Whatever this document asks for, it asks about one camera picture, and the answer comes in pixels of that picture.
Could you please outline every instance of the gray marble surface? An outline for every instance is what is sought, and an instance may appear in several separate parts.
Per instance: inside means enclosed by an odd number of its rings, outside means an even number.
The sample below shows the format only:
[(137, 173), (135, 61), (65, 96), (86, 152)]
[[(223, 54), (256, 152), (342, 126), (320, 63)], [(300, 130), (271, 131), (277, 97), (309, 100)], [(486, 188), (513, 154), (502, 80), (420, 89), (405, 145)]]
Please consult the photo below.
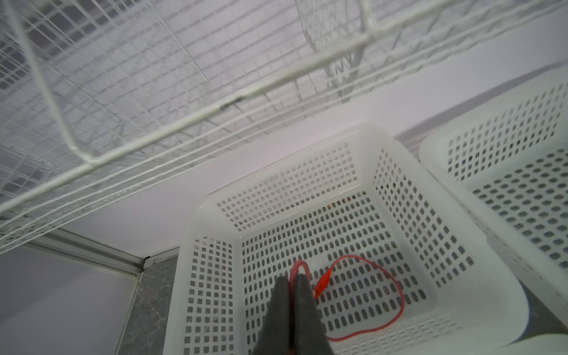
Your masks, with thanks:
[(177, 258), (144, 270), (118, 355), (162, 355)]
[[(162, 355), (177, 258), (146, 268), (118, 355)], [(523, 286), (529, 301), (529, 323), (517, 341), (568, 329)]]

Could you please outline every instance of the perforated basket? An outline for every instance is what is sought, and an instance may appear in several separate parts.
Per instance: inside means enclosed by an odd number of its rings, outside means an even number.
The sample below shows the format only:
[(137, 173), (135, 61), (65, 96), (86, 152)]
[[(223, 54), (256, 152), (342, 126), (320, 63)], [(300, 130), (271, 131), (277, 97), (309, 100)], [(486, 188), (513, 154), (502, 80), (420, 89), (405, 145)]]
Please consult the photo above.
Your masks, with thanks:
[[(247, 354), (274, 280), (298, 259), (312, 285), (359, 254), (386, 267), (407, 308), (383, 331), (333, 343), (337, 354), (468, 354), (513, 341), (527, 323), (517, 279), (485, 235), (400, 143), (359, 126), (204, 199), (179, 253), (164, 354)], [(391, 280), (343, 262), (318, 299), (340, 337), (392, 319)]]
[(420, 160), (511, 270), (568, 325), (568, 69), (551, 70), (426, 138)]

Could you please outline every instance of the wire frame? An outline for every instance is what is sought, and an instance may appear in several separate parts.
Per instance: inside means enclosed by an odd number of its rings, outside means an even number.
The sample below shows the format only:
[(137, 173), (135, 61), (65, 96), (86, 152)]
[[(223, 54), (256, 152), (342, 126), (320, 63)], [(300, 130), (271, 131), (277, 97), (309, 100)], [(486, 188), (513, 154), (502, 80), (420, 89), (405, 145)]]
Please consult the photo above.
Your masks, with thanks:
[(23, 39), (2, 18), (0, 252), (566, 4), (377, 0), (365, 27), (343, 1), (344, 25), (310, 34), (333, 1), (28, 1)]

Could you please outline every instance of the white wall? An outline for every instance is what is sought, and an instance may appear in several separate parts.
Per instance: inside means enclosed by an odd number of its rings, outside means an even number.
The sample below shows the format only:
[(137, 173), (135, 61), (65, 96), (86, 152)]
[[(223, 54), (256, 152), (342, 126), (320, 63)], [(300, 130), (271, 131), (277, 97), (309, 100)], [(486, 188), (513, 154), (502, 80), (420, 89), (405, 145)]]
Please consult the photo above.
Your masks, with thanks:
[(0, 270), (0, 354), (113, 354), (135, 280), (22, 247)]
[(174, 248), (207, 194), (358, 123), (397, 135), (534, 70), (568, 59), (568, 9), (544, 16), (413, 76), (314, 116), (64, 228), (146, 257)]

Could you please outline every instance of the wire shelf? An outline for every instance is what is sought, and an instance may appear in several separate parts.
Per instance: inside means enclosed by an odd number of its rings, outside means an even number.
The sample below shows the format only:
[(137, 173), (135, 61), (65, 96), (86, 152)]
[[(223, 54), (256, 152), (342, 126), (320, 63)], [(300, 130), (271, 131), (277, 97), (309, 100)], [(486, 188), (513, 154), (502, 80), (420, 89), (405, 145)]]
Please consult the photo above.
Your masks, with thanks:
[(5, 0), (0, 252), (566, 4)]

